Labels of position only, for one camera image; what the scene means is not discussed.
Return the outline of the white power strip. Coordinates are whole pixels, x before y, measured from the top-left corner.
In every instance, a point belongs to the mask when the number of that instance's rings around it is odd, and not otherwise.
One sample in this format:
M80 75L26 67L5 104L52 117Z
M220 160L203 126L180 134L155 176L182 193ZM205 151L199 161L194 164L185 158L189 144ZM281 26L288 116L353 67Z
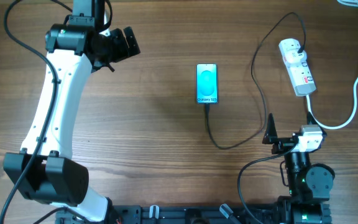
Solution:
M296 39L284 39L278 46L282 59L285 52L289 50L297 50L299 52L301 49L301 45ZM316 90L316 85L307 62L299 67L287 67L285 65L285 68L287 69L296 96L306 96Z

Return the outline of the blue Galaxy S25 smartphone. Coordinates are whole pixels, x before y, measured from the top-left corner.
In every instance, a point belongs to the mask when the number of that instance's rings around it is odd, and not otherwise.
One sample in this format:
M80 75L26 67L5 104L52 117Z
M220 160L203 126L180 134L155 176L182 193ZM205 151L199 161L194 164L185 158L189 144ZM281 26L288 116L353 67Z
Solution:
M218 102L218 68L214 63L200 63L196 66L196 102Z

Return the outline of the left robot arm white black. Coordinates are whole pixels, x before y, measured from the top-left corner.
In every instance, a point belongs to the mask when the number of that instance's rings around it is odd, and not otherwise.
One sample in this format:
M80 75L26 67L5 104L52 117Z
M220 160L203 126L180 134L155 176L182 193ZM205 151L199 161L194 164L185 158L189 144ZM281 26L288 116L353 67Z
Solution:
M62 24L45 35L45 81L32 126L18 153L4 156L12 193L52 205L83 223L121 223L112 201L89 185L73 161L73 128L89 76L140 53L133 30L111 29L109 1L75 1Z

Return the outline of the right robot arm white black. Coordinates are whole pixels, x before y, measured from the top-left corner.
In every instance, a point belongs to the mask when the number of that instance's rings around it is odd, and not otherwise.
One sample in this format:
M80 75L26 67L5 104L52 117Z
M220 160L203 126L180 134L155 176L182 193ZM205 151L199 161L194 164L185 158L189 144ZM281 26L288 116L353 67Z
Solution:
M325 164L310 162L310 154L321 148L327 134L311 113L307 124L288 138L277 135L273 114L268 115L263 144L272 145L274 156L284 157L282 180L290 195L280 196L275 203L275 223L331 223L331 212L326 202L330 199L335 172Z

